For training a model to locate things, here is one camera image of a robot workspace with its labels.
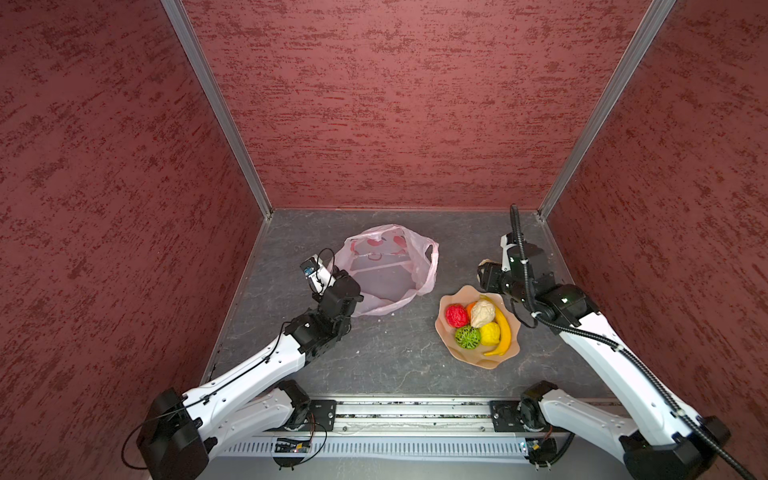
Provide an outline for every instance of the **banana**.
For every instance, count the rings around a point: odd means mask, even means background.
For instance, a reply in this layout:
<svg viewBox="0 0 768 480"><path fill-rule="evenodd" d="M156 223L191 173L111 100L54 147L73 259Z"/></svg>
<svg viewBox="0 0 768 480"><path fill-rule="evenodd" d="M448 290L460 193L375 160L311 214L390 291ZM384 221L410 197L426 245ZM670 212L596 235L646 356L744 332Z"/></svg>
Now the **banana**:
<svg viewBox="0 0 768 480"><path fill-rule="evenodd" d="M512 331L509 329L507 317L504 316L504 313L502 313L495 304L494 307L496 308L496 317L494 319L496 320L496 323L498 323L498 328L501 330L502 334L496 348L490 352L483 353L485 356L504 355L507 353L507 350L509 350L509 346L512 343Z"/></svg>

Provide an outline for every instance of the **aluminum frame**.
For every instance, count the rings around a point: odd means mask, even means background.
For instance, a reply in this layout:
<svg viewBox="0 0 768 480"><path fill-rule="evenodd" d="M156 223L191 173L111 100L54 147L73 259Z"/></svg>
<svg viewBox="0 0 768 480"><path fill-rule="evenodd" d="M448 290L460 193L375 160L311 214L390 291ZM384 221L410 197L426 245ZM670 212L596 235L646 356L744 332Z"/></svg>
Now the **aluminum frame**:
<svg viewBox="0 0 768 480"><path fill-rule="evenodd" d="M243 142L243 138L240 136L240 132L237 130L230 109L227 107L227 102L224 100L224 96L219 89L219 84L216 83L214 73L210 70L210 66L205 59L203 48L200 46L200 42L194 33L187 10L184 9L181 0L161 0L161 3L170 19L170 23L174 26L181 46L184 47L187 58L192 64L197 80L200 82L200 86L203 87L205 96L208 97L210 107L213 109L221 130L230 144L232 153L234 153L237 163L243 171L243 176L245 176L248 186L256 198L256 202L259 204L262 215L265 219L271 218L273 212L272 204L270 204L270 200L266 196L266 191L261 184L259 174L256 172L256 167L253 165L248 149Z"/></svg>
<svg viewBox="0 0 768 480"><path fill-rule="evenodd" d="M333 431L329 435L376 438L515 436L514 433L494 431L489 403L492 400L519 400L468 396L317 396L313 399L338 402ZM613 415L628 416L617 399L582 399L582 402Z"/></svg>
<svg viewBox="0 0 768 480"><path fill-rule="evenodd" d="M603 126L603 123L608 118L608 115L613 110L614 105L618 101L624 88L629 83L630 78L637 69L641 60L645 56L645 52L650 47L656 34L659 32L664 20L667 19L669 12L672 10L676 0L653 0L646 10L643 19L637 26L632 39L627 45L627 50L624 51L624 55L621 57L619 64L616 66L611 79L608 81L603 94L600 96L597 105L595 105L592 115L587 120L587 124L584 126L584 130L581 131L576 144L574 145L571 154L563 164L563 168L560 170L560 174L547 192L547 196L544 201L541 202L539 207L539 215L544 220L547 220L549 214L552 213L555 204L560 199L560 196L565 191L568 182L573 177L576 168L581 163L587 150L592 145L595 137Z"/></svg>

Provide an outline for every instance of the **black cable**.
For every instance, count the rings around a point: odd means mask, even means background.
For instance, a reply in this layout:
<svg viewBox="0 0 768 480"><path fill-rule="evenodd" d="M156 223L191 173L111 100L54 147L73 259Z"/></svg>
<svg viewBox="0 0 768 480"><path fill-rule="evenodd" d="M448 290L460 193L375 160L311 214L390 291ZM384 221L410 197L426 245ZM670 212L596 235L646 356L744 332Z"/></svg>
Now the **black cable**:
<svg viewBox="0 0 768 480"><path fill-rule="evenodd" d="M147 467L137 467L136 465L131 465L125 459L125 448L128 446L128 441L131 440L131 437L134 435L134 433L136 433L141 427L143 427L144 425L148 424L149 422L154 422L155 420L162 419L163 417L166 417L166 416L169 416L169 415L173 415L173 414L181 412L183 410L187 410L190 407L193 407L193 406L197 405L198 403L202 403L202 402L208 401L211 396L216 395L217 392L219 392L219 390L221 390L225 386L231 384L232 382L234 382L235 380L239 379L241 376L245 375L246 373L250 372L251 370L255 369L256 367L258 367L262 363L269 362L270 358L272 357L272 354L275 353L275 350L277 350L278 344L280 344L280 337L283 336L283 329L289 323L290 323L290 321L283 322L283 325L280 326L280 333L277 334L277 341L275 342L275 346L272 347L272 350L269 353L267 353L267 355L264 358L262 358L256 365L254 365L254 366L250 367L249 369L245 370L244 372L242 372L241 374L239 374L235 378L229 380L228 382L225 382L223 385L219 386L219 388L215 389L213 392L208 393L208 394L200 397L200 399L198 399L197 401L192 402L189 405L185 405L185 406L181 407L180 409L175 409L175 410L173 410L171 412L165 412L162 415L158 415L156 417L152 417L151 419L146 419L141 424L139 424L139 426L137 426L135 429L131 430L131 433L129 433L125 437L125 441L123 442L123 447L120 450L120 458L123 461L123 465L125 465L126 467L131 468L133 470L147 470Z"/></svg>
<svg viewBox="0 0 768 480"><path fill-rule="evenodd" d="M314 426L317 426L317 427L320 427L321 429L323 429L323 431L326 433L326 434L325 434L325 436L323 437L323 444L322 444L322 445L320 446L320 448L319 448L319 449L317 449L317 451L316 451L316 452L314 452L314 453L313 453L313 454L312 454L310 457L308 457L308 458L305 458L304 460L302 460L301 462L299 462L299 463L297 463L297 464L295 464L295 465L292 465L292 466L291 466L291 468L295 468L295 467L298 467L299 465L304 465L304 464L305 464L305 463L307 463L309 460L312 460L313 458L315 458L315 455L317 455L318 453L320 453L320 452L321 452L321 451L322 451L322 450L323 450L323 449L326 447L326 442L328 441L328 429L326 429L325 425L323 425L322 423L318 423L318 422L315 422L314 420L313 420L312 422L308 422L308 424L309 424L309 425L314 425ZM314 434L312 434L312 435L310 436L310 448L312 448L312 442L311 442L311 441L312 441L312 438L313 438L313 437L314 437Z"/></svg>
<svg viewBox="0 0 768 480"><path fill-rule="evenodd" d="M325 248L323 248L323 249L320 251L320 253L318 253L318 254L317 254L317 258L320 258L320 255L322 255L322 254L323 254L323 252L324 252L324 251L326 251L326 250L328 250L328 251L331 253L331 256L332 256L332 258L333 258L333 259L331 260L331 266L330 266L330 267L327 267L327 268L328 268L328 271L331 273L331 275L333 275L333 267L335 267L335 266L336 266L336 252L334 252L332 249L330 249L330 248L328 248L328 247L325 247Z"/></svg>
<svg viewBox="0 0 768 480"><path fill-rule="evenodd" d="M512 233L515 235L515 239L518 242L518 248L520 249L520 263L523 268L523 290L525 293L525 309L528 312L533 312L535 308L536 298L533 290L533 279L531 278L530 265L528 265L528 258L525 256L525 248L523 247L523 229L520 226L520 212L517 205L509 206L509 220L512 223ZM518 321L528 328L536 328L538 326L538 319L533 317L533 326L529 326L527 323L522 322L520 318L515 314Z"/></svg>
<svg viewBox="0 0 768 480"><path fill-rule="evenodd" d="M315 426L320 427L321 429L323 429L323 431L326 433L326 436L323 437L323 444L320 446L319 449L317 449L317 452L314 452L312 454L311 457L305 458L304 460L302 460L301 462L297 463L294 466L299 466L299 465L303 465L303 464L307 463L309 460L312 460L313 458L315 458L315 455L320 453L326 447L326 442L328 441L328 429L326 429L326 427L322 423L313 422L313 424Z"/></svg>
<svg viewBox="0 0 768 480"><path fill-rule="evenodd" d="M556 454L554 454L554 457L552 458L552 460L550 460L549 462L543 462L543 463L542 462L536 462L535 464L538 465L539 467L551 467L552 465L557 463L558 460L563 458L563 455L568 450L568 447L570 447L571 443L574 441L574 437L575 436L576 436L576 434L571 432L571 434L565 439L565 442L563 442L563 446L560 447L560 449L558 450L558 452Z"/></svg>
<svg viewBox="0 0 768 480"><path fill-rule="evenodd" d="M583 336L584 338L588 338L591 340L594 340L596 342L604 343L605 345L610 346L612 349L618 351L624 358L630 361L633 365L637 367L638 370L648 379L651 385L654 386L657 392L659 392L659 395L664 399L664 402L669 405L670 409L672 410L672 414L676 417L680 417L681 420L683 420L683 423L685 423L688 428L690 428L694 434L696 434L697 437L701 439L702 442L706 443L708 447L710 447L715 453L717 453L731 468L736 470L736 472L741 475L741 478L745 478L746 480L755 480L755 476L752 475L752 473L747 470L743 465L741 465L731 454L726 452L720 445L717 444L712 438L709 437L709 435L699 427L699 425L694 422L688 415L684 413L684 410L680 408L680 405L675 401L675 399L672 397L672 394L669 390L664 386L664 384L654 375L653 372L640 360L635 356L629 349L625 348L624 346L620 345L619 343L607 339L601 335L598 335L597 333L588 332L585 330L579 330L575 328L571 328L569 326L561 326L556 323L551 323L545 319L541 320L541 323L545 324L546 326L550 328L559 329L566 333L571 333L573 335Z"/></svg>

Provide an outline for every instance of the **black joint motor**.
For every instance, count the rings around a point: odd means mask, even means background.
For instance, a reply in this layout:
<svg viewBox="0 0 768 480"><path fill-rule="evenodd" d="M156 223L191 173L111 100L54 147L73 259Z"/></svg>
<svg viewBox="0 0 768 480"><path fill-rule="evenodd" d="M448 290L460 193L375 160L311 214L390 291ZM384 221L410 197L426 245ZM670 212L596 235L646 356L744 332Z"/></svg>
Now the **black joint motor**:
<svg viewBox="0 0 768 480"><path fill-rule="evenodd" d="M518 405L518 415L520 423L526 430L529 432L540 432L549 427L549 422L544 418L544 413L541 411L539 403L546 393L557 389L558 386L554 383L542 380L523 392Z"/></svg>
<svg viewBox="0 0 768 480"><path fill-rule="evenodd" d="M554 288L554 274L549 269L546 253L533 243L523 245L528 257L529 271L533 272L533 285L536 292L546 292ZM520 247L507 250L509 270L504 271L500 263L485 261L478 266L480 288L488 293L507 295L515 302L525 297L523 264Z"/></svg>
<svg viewBox="0 0 768 480"><path fill-rule="evenodd" d="M730 439L730 430L715 416L701 419L701 427L720 446ZM669 445L648 445L638 430L620 437L619 442L624 447L624 464L635 480L690 480L704 473L717 458L695 433Z"/></svg>
<svg viewBox="0 0 768 480"><path fill-rule="evenodd" d="M153 480L193 480L202 473L213 446L200 438L200 424L190 418L174 389L155 398L136 438Z"/></svg>
<svg viewBox="0 0 768 480"><path fill-rule="evenodd" d="M306 274L308 265L302 264ZM319 305L302 313L286 327L305 354L305 361L322 355L352 329L351 316L358 302L362 302L360 285L345 270L333 269L334 282L322 295L313 294Z"/></svg>
<svg viewBox="0 0 768 480"><path fill-rule="evenodd" d="M310 413L310 396L296 383L296 380L283 380L277 383L276 388L283 390L288 395L293 407L293 413L286 425L302 425Z"/></svg>
<svg viewBox="0 0 768 480"><path fill-rule="evenodd" d="M592 299L575 285L560 285L537 295L537 299L551 309L554 314L551 321L560 326L578 327L580 319L600 311ZM560 330L553 328L552 332L557 335Z"/></svg>

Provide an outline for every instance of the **plastic bag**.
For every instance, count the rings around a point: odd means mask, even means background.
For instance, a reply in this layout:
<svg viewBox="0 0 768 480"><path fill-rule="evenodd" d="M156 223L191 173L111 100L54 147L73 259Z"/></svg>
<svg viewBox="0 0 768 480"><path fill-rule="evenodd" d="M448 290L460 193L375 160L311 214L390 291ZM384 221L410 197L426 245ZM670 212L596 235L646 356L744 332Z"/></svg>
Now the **plastic bag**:
<svg viewBox="0 0 768 480"><path fill-rule="evenodd" d="M400 225L369 228L346 239L336 265L360 284L365 297L353 316L386 315L431 292L437 259L437 242Z"/></svg>

